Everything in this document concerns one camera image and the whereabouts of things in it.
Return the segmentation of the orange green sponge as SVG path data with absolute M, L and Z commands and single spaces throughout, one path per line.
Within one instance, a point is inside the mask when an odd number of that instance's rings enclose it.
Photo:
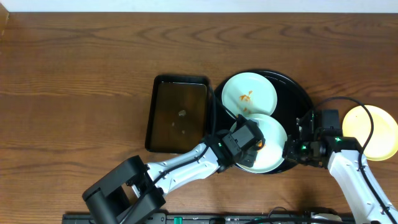
M 262 140 L 258 141 L 257 144 L 256 144 L 256 147 L 257 147 L 258 149 L 262 149 L 262 148 L 264 147 L 263 141 L 262 141 Z

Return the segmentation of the yellow plate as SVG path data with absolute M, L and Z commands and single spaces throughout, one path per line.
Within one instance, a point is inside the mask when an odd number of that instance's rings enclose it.
M 364 150 L 364 155 L 371 161 L 383 161 L 397 152 L 397 122 L 386 111 L 372 105 L 366 105 L 374 122 L 373 135 Z M 367 112 L 357 106 L 347 112 L 343 119 L 343 136 L 354 137 L 364 146 L 371 123 Z

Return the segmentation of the light blue plate with stains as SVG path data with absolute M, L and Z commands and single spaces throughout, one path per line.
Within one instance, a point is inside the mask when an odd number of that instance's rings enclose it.
M 225 83 L 221 101 L 235 116 L 270 116 L 277 106 L 277 93 L 267 78 L 253 72 L 243 72 L 232 76 Z

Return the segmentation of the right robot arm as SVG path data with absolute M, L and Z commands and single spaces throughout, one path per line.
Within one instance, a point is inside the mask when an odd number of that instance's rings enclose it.
M 361 150 L 355 138 L 327 136 L 317 141 L 288 138 L 282 157 L 327 169 L 340 186 L 356 223 L 397 223 L 397 209 L 373 176 Z

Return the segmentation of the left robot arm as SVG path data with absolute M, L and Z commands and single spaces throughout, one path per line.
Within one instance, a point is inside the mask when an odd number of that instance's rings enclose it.
M 208 136 L 191 151 L 163 162 L 133 156 L 84 191 L 95 223 L 144 223 L 165 204 L 171 191 L 220 173 L 236 163 L 254 164 L 261 140 L 240 141 L 228 134 Z

